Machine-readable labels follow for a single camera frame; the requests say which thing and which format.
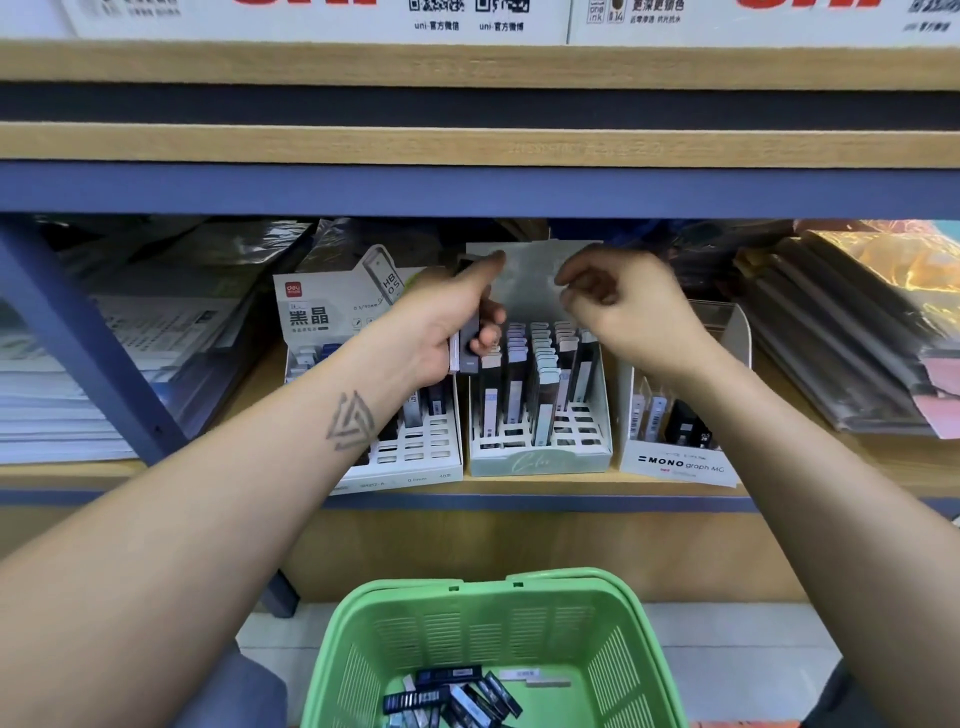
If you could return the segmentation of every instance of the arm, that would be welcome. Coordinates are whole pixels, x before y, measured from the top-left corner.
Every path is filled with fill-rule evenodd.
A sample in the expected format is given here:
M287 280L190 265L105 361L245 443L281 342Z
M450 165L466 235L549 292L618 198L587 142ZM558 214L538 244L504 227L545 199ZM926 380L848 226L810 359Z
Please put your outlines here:
M502 264L415 286L323 364L0 563L0 722L167 725L370 439L446 375L446 338ZM498 336L487 324L472 346Z
M955 723L960 532L727 353L652 256L588 249L557 283L579 321L709 425L877 709L897 726Z

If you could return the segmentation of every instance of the box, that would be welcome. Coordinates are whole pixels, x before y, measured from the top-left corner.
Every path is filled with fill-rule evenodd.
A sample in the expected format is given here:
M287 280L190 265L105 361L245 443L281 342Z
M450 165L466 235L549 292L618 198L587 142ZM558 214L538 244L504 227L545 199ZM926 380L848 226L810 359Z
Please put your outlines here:
M288 350L284 381L296 363ZM370 464L351 467L330 494L342 496L463 480L460 404L456 377L451 379L453 389L447 392L445 415L424 416L423 427L401 424L395 440L375 441L371 445Z
M569 0L62 0L83 38L564 45Z
M0 0L0 38L75 37L60 0Z
M753 367L750 324L734 303L691 302L708 329L722 330L720 343L736 358ZM620 424L620 471L669 480L686 480L735 488L739 478L722 450L684 448L664 443L629 440L631 400L636 372L630 364L617 363L617 420Z
M591 242L468 243L467 253L487 255L504 250L507 264L493 282L491 298L506 306L510 321L552 323L569 318L560 305L561 288L554 285L553 279L568 257ZM594 362L594 366L597 371L586 404L571 404L570 411L555 417L552 441L565 444L547 448L532 445L526 415L516 427L501 429L510 434L482 437L480 415L473 407L475 382L470 377L467 388L470 474L495 477L604 472L612 459L613 440L603 361Z
M420 270L399 268L396 273L406 283ZM319 360L324 344L345 343L390 310L362 263L349 271L274 276L274 288L283 339L289 347L284 382L290 380L290 370L297 364L295 352L313 347ZM332 495L463 479L460 408L454 381L452 392L447 392L445 415L426 415L423 427L401 425L397 439L376 441L370 464L351 467Z
M956 3L937 0L573 0L569 42L725 48L950 46L960 43L958 10Z

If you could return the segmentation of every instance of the grey sleeve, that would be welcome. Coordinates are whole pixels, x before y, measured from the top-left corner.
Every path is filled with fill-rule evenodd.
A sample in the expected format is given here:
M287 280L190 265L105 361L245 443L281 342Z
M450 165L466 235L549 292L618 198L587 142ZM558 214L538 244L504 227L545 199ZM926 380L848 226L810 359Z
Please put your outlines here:
M841 662L801 728L889 728Z

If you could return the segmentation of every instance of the basket handle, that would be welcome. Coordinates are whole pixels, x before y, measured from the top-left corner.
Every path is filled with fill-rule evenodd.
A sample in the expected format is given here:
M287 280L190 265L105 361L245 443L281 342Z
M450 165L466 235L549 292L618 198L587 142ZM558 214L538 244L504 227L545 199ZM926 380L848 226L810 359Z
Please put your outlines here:
M411 587L446 587L459 586L463 579L376 579L361 584L344 597L344 602L360 598L372 592L383 592L388 589L410 589Z
M526 571L525 573L515 573L508 576L505 581L533 581L534 579L606 579L610 581L613 576L609 571L595 569L594 567L576 567L573 569L551 569L545 571Z

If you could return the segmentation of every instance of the blue metal shelf frame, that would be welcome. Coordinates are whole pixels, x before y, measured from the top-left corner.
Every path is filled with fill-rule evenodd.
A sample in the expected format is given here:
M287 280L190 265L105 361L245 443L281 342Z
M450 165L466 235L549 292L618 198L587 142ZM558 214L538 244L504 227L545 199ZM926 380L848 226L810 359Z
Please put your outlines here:
M148 465L186 438L57 258L17 215L960 218L960 170L618 169L0 161L0 288ZM0 506L77 506L91 490L0 489ZM928 498L944 516L960 498ZM386 493L328 508L754 513L748 497ZM263 602L291 616L281 573Z
M960 218L960 170L0 161L0 212Z
M97 307L27 218L0 217L0 292L148 466L187 445ZM299 599L278 571L260 601L287 618Z
M5 506L87 505L106 491L0 488ZM948 519L960 516L960 498L921 498ZM395 491L330 497L338 511L520 511L535 513L758 513L748 496L532 496Z

